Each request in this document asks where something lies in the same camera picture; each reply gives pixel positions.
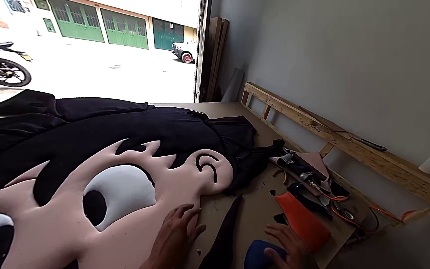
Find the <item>sidewalk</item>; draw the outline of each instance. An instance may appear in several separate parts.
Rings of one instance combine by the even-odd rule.
[[[56,98],[105,97],[134,102],[192,102],[195,65],[184,64],[170,51],[64,38],[14,40],[15,50],[27,52],[27,62],[14,53],[0,58],[23,65],[33,77],[25,88],[54,94]],[[17,90],[0,91],[0,99]]]

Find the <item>human hand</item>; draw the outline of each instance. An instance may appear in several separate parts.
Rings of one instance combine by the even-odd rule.
[[[279,269],[300,269],[302,268],[302,264],[306,264],[303,260],[307,256],[308,250],[291,227],[278,223],[269,223],[265,229],[265,233],[278,239],[287,252],[285,262],[275,250],[265,248],[265,255]],[[308,268],[317,268],[316,261],[312,258],[310,260]]]
[[[149,258],[139,269],[166,269],[179,265],[195,239],[207,227],[201,224],[187,234],[188,223],[201,211],[201,208],[194,208],[193,204],[183,204],[170,211],[155,238]]]

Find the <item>gray wall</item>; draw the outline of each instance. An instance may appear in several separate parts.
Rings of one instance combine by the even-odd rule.
[[[430,153],[430,1],[214,0],[230,20],[218,85],[233,68],[260,86],[386,146],[417,165]],[[259,113],[259,101],[251,101]],[[279,129],[302,147],[325,141],[282,115]],[[400,215],[427,205],[334,151],[327,164]],[[430,268],[430,218],[345,251],[333,267]]]

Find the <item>green garage door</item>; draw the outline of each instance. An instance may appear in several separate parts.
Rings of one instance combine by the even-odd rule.
[[[155,48],[171,50],[172,43],[183,42],[183,25],[152,19]]]
[[[106,9],[100,9],[107,39],[111,44],[149,48],[145,20]]]
[[[49,0],[61,34],[104,42],[96,8],[65,0]]]

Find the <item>motorcycle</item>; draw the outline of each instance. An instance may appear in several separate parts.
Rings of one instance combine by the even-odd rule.
[[[0,50],[14,52],[24,60],[31,62],[32,58],[22,51],[12,50],[9,47],[13,42],[0,42]],[[31,82],[31,74],[18,63],[0,58],[0,85],[8,87],[23,87]]]

